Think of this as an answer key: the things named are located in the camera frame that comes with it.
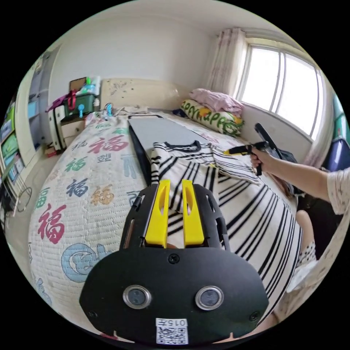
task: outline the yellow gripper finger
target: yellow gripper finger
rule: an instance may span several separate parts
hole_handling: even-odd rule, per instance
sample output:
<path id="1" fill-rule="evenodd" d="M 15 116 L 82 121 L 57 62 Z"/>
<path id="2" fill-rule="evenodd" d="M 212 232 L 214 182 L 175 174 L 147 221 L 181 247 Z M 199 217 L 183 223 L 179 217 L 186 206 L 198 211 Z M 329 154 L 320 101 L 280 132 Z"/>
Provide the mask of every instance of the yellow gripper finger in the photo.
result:
<path id="1" fill-rule="evenodd" d="M 182 180 L 184 246 L 204 243 L 204 233 L 192 181 Z"/>
<path id="2" fill-rule="evenodd" d="M 170 180 L 159 182 L 145 241 L 148 245 L 167 247 Z"/>

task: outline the bottle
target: bottle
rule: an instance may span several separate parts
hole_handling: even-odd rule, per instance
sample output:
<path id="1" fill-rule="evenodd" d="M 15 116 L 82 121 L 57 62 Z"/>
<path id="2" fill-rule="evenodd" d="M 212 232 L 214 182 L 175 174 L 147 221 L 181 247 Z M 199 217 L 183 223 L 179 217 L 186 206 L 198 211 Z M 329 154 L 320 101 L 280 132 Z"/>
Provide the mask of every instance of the bottle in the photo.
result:
<path id="1" fill-rule="evenodd" d="M 98 111 L 100 106 L 100 100 L 96 97 L 94 100 L 94 110 Z"/>

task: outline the tiled floor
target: tiled floor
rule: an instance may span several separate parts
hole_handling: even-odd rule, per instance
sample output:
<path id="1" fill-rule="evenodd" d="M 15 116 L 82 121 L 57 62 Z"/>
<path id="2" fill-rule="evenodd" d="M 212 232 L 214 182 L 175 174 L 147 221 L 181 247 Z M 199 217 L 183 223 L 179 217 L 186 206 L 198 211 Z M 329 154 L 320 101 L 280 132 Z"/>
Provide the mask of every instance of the tiled floor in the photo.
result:
<path id="1" fill-rule="evenodd" d="M 9 217 L 7 219 L 5 229 L 7 243 L 18 266 L 29 282 L 31 282 L 28 257 L 28 227 L 30 217 L 39 192 L 59 157 L 60 156 L 47 158 L 43 156 L 37 162 L 25 181 L 26 186 L 32 188 L 32 196 L 26 210 L 21 213 L 16 212 L 14 217 Z"/>

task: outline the black and white striped shirt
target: black and white striped shirt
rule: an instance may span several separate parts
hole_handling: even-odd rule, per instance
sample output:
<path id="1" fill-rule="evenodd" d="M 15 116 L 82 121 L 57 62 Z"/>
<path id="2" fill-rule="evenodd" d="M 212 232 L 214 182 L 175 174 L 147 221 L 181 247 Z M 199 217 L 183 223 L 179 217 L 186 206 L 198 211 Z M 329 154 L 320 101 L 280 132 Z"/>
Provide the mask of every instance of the black and white striped shirt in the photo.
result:
<path id="1" fill-rule="evenodd" d="M 290 282 L 302 238 L 285 201 L 248 165 L 211 144 L 155 143 L 151 161 L 152 183 L 170 180 L 168 242 L 183 248 L 182 180 L 209 189 L 225 218 L 231 251 L 261 276 L 270 302 L 265 317 L 269 315 Z"/>

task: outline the wooden headboard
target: wooden headboard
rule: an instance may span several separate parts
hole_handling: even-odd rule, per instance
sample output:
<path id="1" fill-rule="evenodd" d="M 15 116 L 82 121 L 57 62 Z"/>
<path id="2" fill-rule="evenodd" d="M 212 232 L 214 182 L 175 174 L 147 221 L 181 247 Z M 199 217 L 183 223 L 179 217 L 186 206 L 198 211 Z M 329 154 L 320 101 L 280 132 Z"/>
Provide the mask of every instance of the wooden headboard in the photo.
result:
<path id="1" fill-rule="evenodd" d="M 112 103 L 114 108 L 143 106 L 153 109 L 180 108 L 191 90 L 167 81 L 109 78 L 101 84 L 100 106 Z"/>

